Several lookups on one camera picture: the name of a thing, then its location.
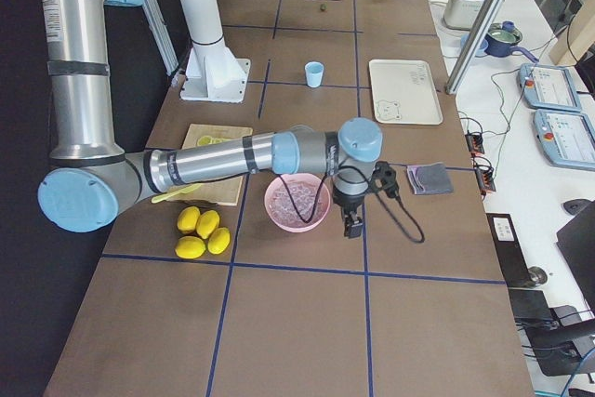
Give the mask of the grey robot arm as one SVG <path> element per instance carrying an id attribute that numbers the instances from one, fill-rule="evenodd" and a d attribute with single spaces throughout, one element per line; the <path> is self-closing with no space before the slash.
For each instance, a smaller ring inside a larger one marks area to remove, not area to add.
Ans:
<path id="1" fill-rule="evenodd" d="M 379 170 L 383 135 L 377 124 L 356 117 L 338 131 L 306 126 L 245 136 L 209 147 L 148 149 L 155 122 L 154 99 L 128 106 L 113 96 L 148 90 L 139 70 L 112 74 L 107 27 L 132 33 L 127 54 L 153 72 L 143 36 L 174 73 L 179 55 L 162 22 L 158 0 L 41 0 L 47 73 L 51 82 L 48 135 L 53 147 L 49 171 L 37 189 L 43 214 L 69 232 L 92 232 L 111 224 L 132 205 L 173 186 L 196 186 L 259 171 L 320 174 L 331 179 L 345 234 L 357 237 L 363 226 L 358 209 Z M 144 33 L 134 21 L 145 22 Z"/>

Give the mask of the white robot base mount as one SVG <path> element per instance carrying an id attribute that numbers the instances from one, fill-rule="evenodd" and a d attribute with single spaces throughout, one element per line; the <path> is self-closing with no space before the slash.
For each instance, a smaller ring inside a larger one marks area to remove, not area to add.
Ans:
<path id="1" fill-rule="evenodd" d="M 179 1 L 192 41 L 181 98 L 242 102 L 251 61 L 236 58 L 227 47 L 217 0 Z"/>

